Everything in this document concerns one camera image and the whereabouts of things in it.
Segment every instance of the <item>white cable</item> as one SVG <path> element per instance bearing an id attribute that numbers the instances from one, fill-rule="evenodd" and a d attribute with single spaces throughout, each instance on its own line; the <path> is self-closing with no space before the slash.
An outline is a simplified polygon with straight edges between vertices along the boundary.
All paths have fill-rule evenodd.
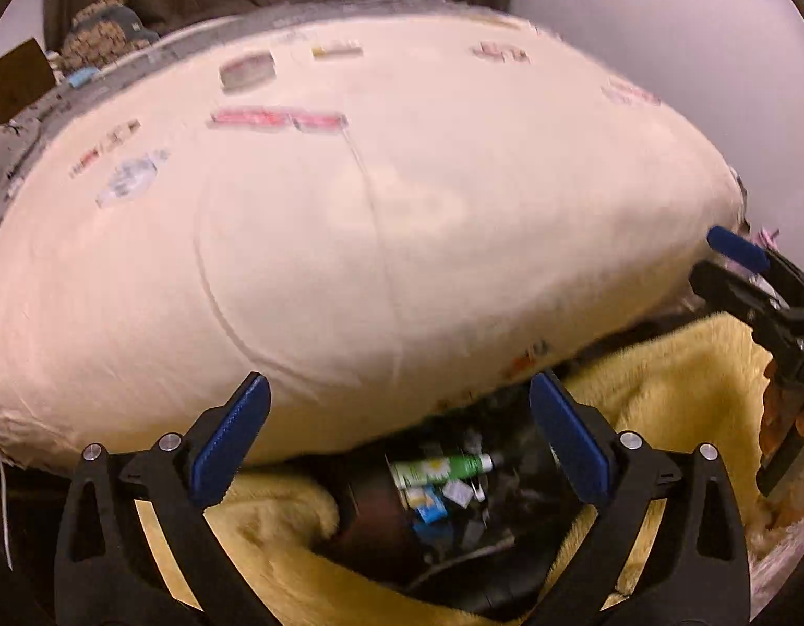
<path id="1" fill-rule="evenodd" d="M 10 530 L 8 529 L 8 481 L 4 475 L 4 457 L 0 450 L 0 483 L 2 487 L 2 539 L 4 539 L 4 557 L 8 559 L 8 567 L 14 570 L 14 561 L 10 556 Z"/>

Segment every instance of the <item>white wall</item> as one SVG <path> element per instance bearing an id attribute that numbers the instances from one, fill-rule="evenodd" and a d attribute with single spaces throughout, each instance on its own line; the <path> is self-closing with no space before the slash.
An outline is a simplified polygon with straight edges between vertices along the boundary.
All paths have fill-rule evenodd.
<path id="1" fill-rule="evenodd" d="M 791 0 L 513 0 L 720 148 L 754 225 L 804 268 L 804 21 Z"/>
<path id="2" fill-rule="evenodd" d="M 11 0 L 0 18 L 0 56 L 35 37 L 45 49 L 42 22 L 43 0 Z"/>

